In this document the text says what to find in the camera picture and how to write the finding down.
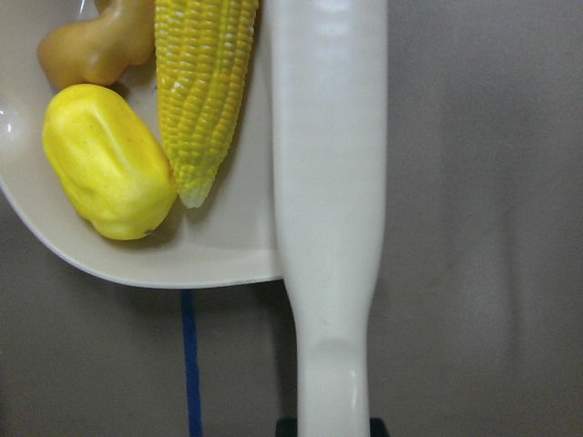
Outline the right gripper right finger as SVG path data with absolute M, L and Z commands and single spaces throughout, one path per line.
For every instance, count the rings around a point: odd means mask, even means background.
M 390 433 L 381 418 L 371 418 L 369 425 L 371 437 L 390 437 Z

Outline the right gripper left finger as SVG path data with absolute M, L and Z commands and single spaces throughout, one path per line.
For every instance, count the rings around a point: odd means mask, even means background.
M 297 437 L 297 426 L 295 418 L 281 418 L 276 423 L 275 437 Z

